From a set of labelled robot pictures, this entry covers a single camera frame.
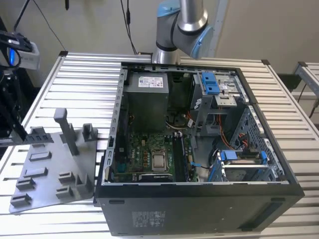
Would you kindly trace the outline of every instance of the slotted aluminum surface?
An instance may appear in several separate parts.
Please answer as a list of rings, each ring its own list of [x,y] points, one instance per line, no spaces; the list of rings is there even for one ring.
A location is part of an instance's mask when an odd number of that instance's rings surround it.
[[[319,79],[319,63],[306,63],[311,72]]]
[[[149,56],[120,56],[69,53],[59,57],[37,99],[23,121],[26,129],[42,125],[59,130],[54,109],[68,108],[68,121],[79,128],[91,122],[99,129],[97,163],[100,162],[112,117],[121,61],[150,62]],[[276,73],[261,61],[182,58],[182,64],[239,67],[243,71],[268,124],[291,168],[305,191],[305,197],[275,220],[261,234],[249,238],[319,238],[319,133],[288,93]],[[100,208],[91,200],[57,205],[10,215],[9,201],[27,154],[28,146],[10,147],[0,161],[0,236],[43,239],[68,237],[110,238]],[[212,235],[156,236],[153,238],[211,238]],[[219,235],[219,238],[248,238]]]

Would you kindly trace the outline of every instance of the blue tab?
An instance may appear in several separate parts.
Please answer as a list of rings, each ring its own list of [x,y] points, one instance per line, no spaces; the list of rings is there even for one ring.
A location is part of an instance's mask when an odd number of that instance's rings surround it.
[[[222,151],[222,152],[220,153],[220,157],[221,157],[221,160],[222,160],[222,161],[226,160],[225,151]]]
[[[267,164],[268,158],[265,151],[261,151],[261,158],[263,159],[263,164]]]
[[[215,75],[211,72],[203,72],[201,74],[202,82],[208,95],[219,95],[220,90]]]
[[[215,172],[215,167],[213,167],[212,170],[211,170],[211,173],[210,173],[209,178],[208,178],[208,181],[209,181],[209,182],[210,182],[211,179],[213,178],[214,172]]]
[[[10,48],[10,51],[9,51],[9,60],[10,60],[10,65],[14,65],[14,55],[15,55],[15,52],[12,48]]]
[[[201,167],[201,164],[200,164],[200,163],[191,162],[190,165],[192,165],[192,166],[194,166],[194,167]]]
[[[237,154],[234,150],[224,150],[227,160],[237,160]]]

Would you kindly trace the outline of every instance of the white wall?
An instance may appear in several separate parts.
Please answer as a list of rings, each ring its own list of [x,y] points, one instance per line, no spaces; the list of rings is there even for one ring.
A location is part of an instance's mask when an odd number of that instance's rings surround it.
[[[131,33],[137,51],[153,52],[156,42],[157,5],[162,0],[131,0]],[[52,29],[68,51],[132,54],[119,0],[36,0]],[[205,0],[209,21],[215,16],[216,0]],[[24,0],[0,0],[0,15],[9,31]],[[40,70],[28,71],[33,84],[41,86],[62,47],[30,1],[18,31],[34,41],[41,54]]]
[[[268,59],[278,73],[319,62],[319,0],[229,0],[216,57]]]

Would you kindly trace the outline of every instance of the cable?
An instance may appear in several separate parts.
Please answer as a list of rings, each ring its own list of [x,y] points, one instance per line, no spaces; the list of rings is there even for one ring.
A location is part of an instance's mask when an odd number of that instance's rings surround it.
[[[215,151],[213,152],[213,148],[211,149],[211,151],[210,151],[210,153],[209,153],[209,155],[208,155],[208,165],[212,165],[213,164],[213,161],[211,160],[211,159],[213,159],[214,158],[214,155],[215,155],[215,153],[218,151],[218,148],[217,149],[215,149]]]
[[[230,144],[228,143],[228,141],[227,141],[227,139],[226,139],[226,137],[225,137],[225,135],[224,135],[223,127],[222,127],[222,124],[221,124],[221,115],[219,115],[219,120],[218,120],[218,121],[219,121],[220,136],[221,136],[222,141],[224,142],[224,144],[225,144],[227,147],[229,147],[229,148],[235,150],[232,146],[230,146]]]
[[[307,84],[305,83],[303,89],[302,89],[301,92],[300,92],[299,98],[298,98],[298,100],[297,100],[298,103],[299,103],[299,100],[300,100],[300,98],[301,98],[301,95],[303,94],[303,92],[304,92],[306,86],[307,86]]]
[[[125,17],[125,13],[124,13],[124,7],[123,7],[123,1],[121,0],[121,7],[122,7],[122,12],[123,12],[123,17],[124,17],[124,23],[125,23],[125,28],[126,28],[126,32],[128,34],[128,37],[129,37],[129,40],[131,42],[131,46],[132,46],[132,49],[133,49],[133,52],[134,54],[136,55],[137,54],[137,51],[135,49],[135,46],[132,42],[132,38],[131,38],[131,30],[129,31],[129,27],[128,27],[128,24],[126,22],[126,17]]]
[[[183,128],[179,128],[179,127],[175,127],[173,125],[170,125],[167,121],[165,121],[165,123],[172,129],[176,129],[176,130],[181,130],[181,129],[185,129],[186,127],[183,127]]]
[[[45,22],[46,22],[46,24],[48,25],[48,27],[50,28],[50,30],[52,31],[52,33],[54,34],[54,36],[56,37],[56,39],[60,42],[60,44],[61,44],[63,50],[66,51],[66,49],[65,49],[65,47],[63,46],[62,42],[61,42],[60,39],[57,37],[57,35],[55,34],[55,32],[52,30],[52,28],[51,28],[49,22],[47,21],[46,17],[44,16],[43,12],[41,11],[39,5],[36,3],[35,0],[33,0],[33,2],[34,2],[34,4],[36,5],[36,7],[39,9],[40,13],[42,14],[42,16],[43,16],[43,18],[44,18],[44,20],[45,20]]]
[[[16,20],[16,22],[15,22],[15,24],[13,26],[13,31],[16,31],[16,28],[18,27],[19,22],[20,22],[20,20],[22,18],[22,15],[24,14],[24,11],[25,11],[26,7],[28,6],[29,2],[30,2],[30,0],[25,0],[24,4],[22,6],[22,9],[20,11],[20,14],[18,16],[18,19]]]
[[[133,44],[132,41],[132,35],[131,35],[131,12],[130,12],[130,3],[129,0],[127,0],[127,5],[126,5],[126,24],[128,25],[128,30],[129,30],[129,35],[130,35],[130,41],[131,41],[131,46],[133,48],[133,51],[135,54],[137,54],[136,48]]]
[[[315,107],[313,107],[313,109],[311,110],[311,113],[310,113],[310,115],[309,115],[309,118],[311,118],[312,116],[313,116],[313,114],[314,114],[314,112],[315,112]]]
[[[187,111],[187,115],[186,116],[193,121],[193,124],[196,124],[196,122],[192,119],[189,111]]]

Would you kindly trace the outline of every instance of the blue latch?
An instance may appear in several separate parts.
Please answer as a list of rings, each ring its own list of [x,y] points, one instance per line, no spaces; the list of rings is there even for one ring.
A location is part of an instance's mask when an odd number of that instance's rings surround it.
[[[268,158],[267,158],[266,152],[265,152],[265,151],[261,151],[260,154],[261,154],[261,158],[262,158],[262,160],[263,160],[263,164],[264,164],[264,165],[267,164]]]
[[[234,150],[224,150],[223,152],[225,152],[226,160],[236,160],[237,159],[237,154]]]
[[[201,74],[202,82],[206,89],[207,95],[219,95],[220,90],[215,75],[211,72],[203,72]]]
[[[225,156],[225,152],[224,152],[224,151],[222,151],[222,152],[220,153],[220,157],[221,157],[221,160],[222,160],[222,161],[226,160],[226,156]]]
[[[200,164],[200,163],[191,162],[190,165],[191,165],[191,166],[194,166],[194,167],[201,167],[201,164]]]
[[[213,167],[211,169],[211,172],[210,172],[210,175],[209,175],[209,178],[208,178],[208,182],[211,182],[212,178],[213,178],[213,175],[214,175],[214,172],[215,172],[215,167]]]

